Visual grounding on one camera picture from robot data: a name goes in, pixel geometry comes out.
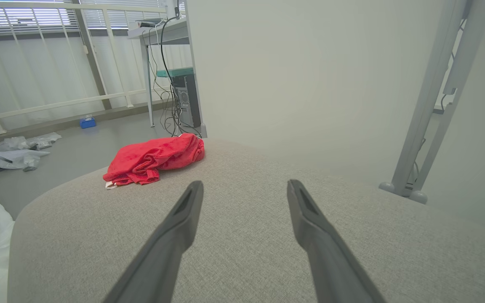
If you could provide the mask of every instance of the window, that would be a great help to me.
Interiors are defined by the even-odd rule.
[[[146,8],[163,8],[166,5],[165,0],[81,0],[82,4],[106,4],[106,5],[124,5],[124,6],[137,6]],[[106,29],[106,23],[104,22],[104,15],[101,10],[83,10],[83,15],[87,21],[87,27],[89,29]],[[164,18],[165,13],[157,12],[140,12],[140,11],[111,11],[108,10],[109,20],[112,25],[112,29],[128,29],[128,22],[133,22],[141,19],[150,18]]]
[[[69,3],[70,0],[33,0],[31,2]],[[73,10],[64,8],[0,8],[0,36],[42,32],[60,32],[65,25],[67,31],[77,31]]]
[[[184,11],[184,2],[183,1],[180,1],[179,2],[179,11]],[[185,14],[182,14],[181,13],[181,18],[186,18],[187,16]]]

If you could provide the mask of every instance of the tissue box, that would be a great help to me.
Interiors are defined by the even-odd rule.
[[[94,117],[85,117],[80,119],[80,127],[81,128],[88,128],[96,126],[95,118]]]

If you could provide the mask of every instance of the wall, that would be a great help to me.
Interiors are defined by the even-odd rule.
[[[200,0],[187,9],[210,138],[376,187],[391,180],[442,1]]]
[[[485,225],[485,34],[423,190],[429,205]]]
[[[376,187],[391,180],[442,5],[189,2],[208,136]],[[423,190],[428,205],[485,226],[485,38]]]
[[[106,85],[106,93],[142,90],[144,77],[139,40],[129,40],[127,37],[115,37],[115,40],[124,87],[121,85],[117,73],[108,37],[93,37],[100,70]],[[81,38],[69,38],[69,41],[70,47],[65,38],[46,39],[48,50],[54,57],[56,66],[41,39],[19,40],[25,58],[19,52],[14,40],[0,41],[0,57],[11,78],[11,84],[18,99],[18,105],[12,101],[11,93],[5,84],[4,74],[0,68],[0,113],[99,95],[86,54],[83,51]],[[73,63],[70,50],[75,56],[76,65]],[[192,66],[190,46],[167,45],[165,50],[167,50],[167,64],[170,69]],[[158,46],[152,47],[152,55],[157,62],[160,59],[159,69],[164,69]],[[29,73],[27,63],[31,66],[32,75]],[[157,82],[161,86],[169,86],[169,81],[165,79],[158,79]],[[153,98],[154,100],[160,99],[156,94],[153,94]],[[133,104],[143,103],[147,100],[147,94],[131,96]],[[112,98],[110,103],[113,108],[127,105],[124,97]],[[99,100],[5,117],[0,119],[0,122],[3,128],[13,129],[74,115],[85,115],[103,109],[102,102]]]

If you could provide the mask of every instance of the red cloth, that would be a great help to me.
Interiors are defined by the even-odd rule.
[[[102,177],[116,186],[148,184],[158,181],[159,170],[185,167],[204,155],[203,140],[194,134],[149,140],[121,148]]]

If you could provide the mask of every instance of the gray fabric sofa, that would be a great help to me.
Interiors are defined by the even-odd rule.
[[[485,228],[238,144],[206,139],[205,150],[156,183],[106,190],[101,169],[35,199],[12,233],[8,301],[102,301],[194,180],[204,184],[202,212],[173,302],[316,301],[285,194],[296,178],[387,301],[485,302]]]

